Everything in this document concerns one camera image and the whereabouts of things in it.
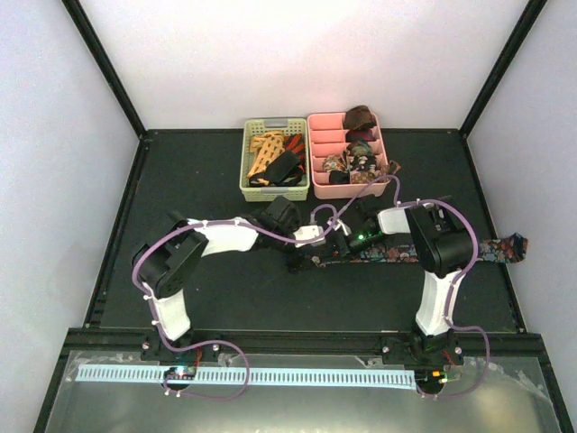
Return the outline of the navy floral tie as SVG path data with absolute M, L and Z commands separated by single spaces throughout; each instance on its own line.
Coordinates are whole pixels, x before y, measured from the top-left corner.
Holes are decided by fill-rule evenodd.
M 519 233 L 505 238 L 479 241 L 477 261 L 487 263 L 513 264 L 527 257 L 528 239 Z M 326 267 L 340 263 L 418 263 L 417 250 L 413 244 L 386 246 L 375 244 L 359 253 L 347 257 L 310 255 L 307 259 L 316 267 Z

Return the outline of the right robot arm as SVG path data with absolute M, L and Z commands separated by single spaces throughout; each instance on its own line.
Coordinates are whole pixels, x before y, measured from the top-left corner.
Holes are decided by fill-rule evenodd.
M 479 246 L 471 225 L 443 201 L 418 200 L 377 212 L 356 234 L 339 221 L 336 233 L 337 251 L 346 258 L 388 236 L 411 237 L 425 277 L 409 350 L 421 364 L 432 363 L 450 345 L 458 290 L 477 260 Z

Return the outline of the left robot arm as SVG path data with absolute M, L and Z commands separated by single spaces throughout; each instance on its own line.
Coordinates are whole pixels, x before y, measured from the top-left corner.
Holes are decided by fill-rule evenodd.
M 222 220 L 198 220 L 170 215 L 163 237 L 151 238 L 133 258 L 133 284 L 142 291 L 152 325 L 163 335 L 161 348 L 174 360 L 187 358 L 194 339 L 184 289 L 201 259 L 220 253 L 258 249 L 293 252 L 325 243 L 325 230 L 304 224 L 298 207 L 284 197 L 265 208 Z

